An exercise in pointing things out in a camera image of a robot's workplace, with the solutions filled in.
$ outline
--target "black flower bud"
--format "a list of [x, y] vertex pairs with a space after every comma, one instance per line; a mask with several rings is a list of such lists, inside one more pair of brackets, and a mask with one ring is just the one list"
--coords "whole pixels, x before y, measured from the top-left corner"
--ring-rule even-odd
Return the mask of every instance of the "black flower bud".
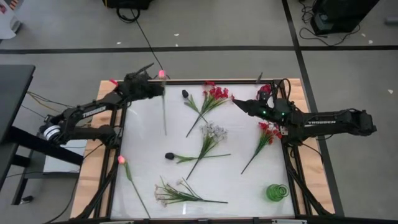
[[165, 157], [166, 159], [172, 160], [172, 159], [174, 159], [174, 153], [168, 152], [168, 153], [166, 153], [166, 155], [165, 155], [164, 157]]
[[186, 90], [182, 90], [182, 96], [184, 98], [187, 98], [189, 96], [189, 93]]

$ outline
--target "pink flower bud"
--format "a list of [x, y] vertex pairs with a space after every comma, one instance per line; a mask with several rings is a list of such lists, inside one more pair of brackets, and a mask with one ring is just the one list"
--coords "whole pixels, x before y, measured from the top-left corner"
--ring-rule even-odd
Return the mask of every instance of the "pink flower bud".
[[126, 159], [123, 156], [118, 157], [119, 164], [123, 165], [126, 163]]
[[159, 78], [164, 78], [165, 77], [165, 72], [164, 70], [159, 71]]

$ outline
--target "wooden table frame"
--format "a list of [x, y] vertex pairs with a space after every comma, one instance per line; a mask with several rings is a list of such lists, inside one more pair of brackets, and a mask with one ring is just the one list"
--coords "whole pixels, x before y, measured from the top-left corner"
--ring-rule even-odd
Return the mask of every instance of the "wooden table frame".
[[[308, 112], [307, 102], [304, 97], [303, 88], [300, 79], [293, 78], [289, 79], [291, 82], [291, 94], [290, 101], [294, 101], [295, 105], [301, 109], [304, 113]], [[211, 80], [219, 85], [225, 84], [255, 84], [254, 79], [229, 79], [229, 80]], [[262, 80], [262, 83], [279, 83], [280, 80]], [[170, 80], [168, 85], [198, 85], [203, 83], [204, 80]], [[98, 92], [97, 99], [101, 99], [105, 94], [111, 92], [114, 89], [114, 84], [109, 81], [101, 81], [101, 85]], [[279, 92], [279, 96], [285, 96], [285, 92]], [[106, 111], [97, 114], [93, 117], [91, 126], [97, 128], [104, 124], [110, 124], [114, 126], [115, 124], [124, 126], [124, 120], [126, 117], [127, 107], [124, 110], [119, 111]], [[94, 148], [100, 144], [99, 141], [88, 141], [85, 155], [90, 153]], [[315, 139], [308, 139], [305, 144], [318, 149], [317, 142]], [[330, 213], [334, 213], [334, 207], [330, 195], [329, 186], [326, 180], [326, 175], [324, 167], [320, 156], [308, 149], [306, 146], [300, 146], [298, 148], [293, 148], [293, 153], [295, 158], [289, 156], [288, 149], [284, 149], [285, 161], [290, 159], [295, 167], [298, 175], [302, 180], [305, 181], [307, 187], [310, 189], [315, 198], [321, 203], [321, 205], [328, 210]], [[75, 192], [75, 198], [72, 207], [71, 218], [79, 215], [83, 209], [89, 204], [90, 200], [93, 198], [94, 194], [97, 192], [98, 187], [104, 182], [106, 175], [111, 170], [112, 166], [115, 164], [116, 158], [120, 153], [120, 149], [115, 150], [105, 150], [104, 147], [97, 149], [90, 157], [87, 157], [81, 166], [80, 177], [78, 180], [78, 185]], [[297, 183], [292, 180], [291, 176], [289, 178], [289, 187], [294, 191], [291, 192], [292, 200], [294, 203], [294, 210], [296, 215], [313, 215], [315, 214], [314, 209], [309, 204], [307, 198], [303, 195]], [[98, 203], [95, 207], [93, 213], [90, 217], [107, 217], [111, 215], [111, 207], [113, 201], [113, 191], [115, 185], [116, 177], [113, 178], [110, 186], [107, 186], [104, 194], [101, 198], [101, 203]]]

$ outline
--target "gray floor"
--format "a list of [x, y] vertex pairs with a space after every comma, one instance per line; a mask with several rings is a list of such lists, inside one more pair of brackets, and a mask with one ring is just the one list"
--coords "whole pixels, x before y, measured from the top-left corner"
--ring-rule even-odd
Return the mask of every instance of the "gray floor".
[[[303, 26], [301, 5], [290, 0], [289, 6], [298, 31]], [[397, 6], [394, 0], [380, 1], [365, 18], [362, 30], [343, 45], [369, 45], [369, 40], [373, 45], [398, 44], [398, 27], [382, 23], [384, 17], [398, 15]], [[0, 49], [147, 47], [136, 24], [122, 23], [97, 0], [30, 0], [17, 15], [24, 26], [16, 38], [2, 41]], [[154, 1], [140, 22], [156, 47], [292, 45], [278, 0]], [[320, 45], [316, 40], [299, 41]], [[157, 56], [172, 78], [255, 78], [260, 72], [269, 78], [301, 77], [293, 51], [162, 52]], [[398, 140], [394, 138], [398, 52], [303, 52], [303, 56], [319, 111], [366, 109], [378, 128], [368, 138], [342, 134], [328, 140], [346, 216], [398, 219], [394, 210], [398, 200]], [[0, 55], [3, 64], [36, 65], [30, 90], [67, 104], [87, 102], [95, 98], [100, 80], [122, 78], [151, 62], [155, 60], [150, 53]], [[156, 65], [150, 72], [158, 69]], [[28, 97], [24, 105], [41, 114], [51, 113]], [[21, 108], [14, 125], [34, 133], [41, 123], [40, 117]], [[20, 171], [13, 167], [10, 174]], [[4, 223], [42, 223], [63, 210], [74, 181], [29, 181], [26, 195], [36, 200], [10, 206], [18, 183], [17, 177], [10, 178], [0, 192], [0, 217]]]

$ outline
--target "black desk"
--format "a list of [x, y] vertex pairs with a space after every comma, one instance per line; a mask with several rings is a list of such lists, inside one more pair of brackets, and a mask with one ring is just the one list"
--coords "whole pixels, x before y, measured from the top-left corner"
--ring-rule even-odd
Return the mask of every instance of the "black desk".
[[[79, 166], [83, 162], [83, 156], [12, 126], [34, 70], [33, 65], [0, 65], [0, 189], [11, 165], [29, 167], [31, 164], [32, 153], [29, 157], [16, 155], [19, 145]], [[22, 175], [12, 204], [19, 204], [26, 183], [27, 178]]]

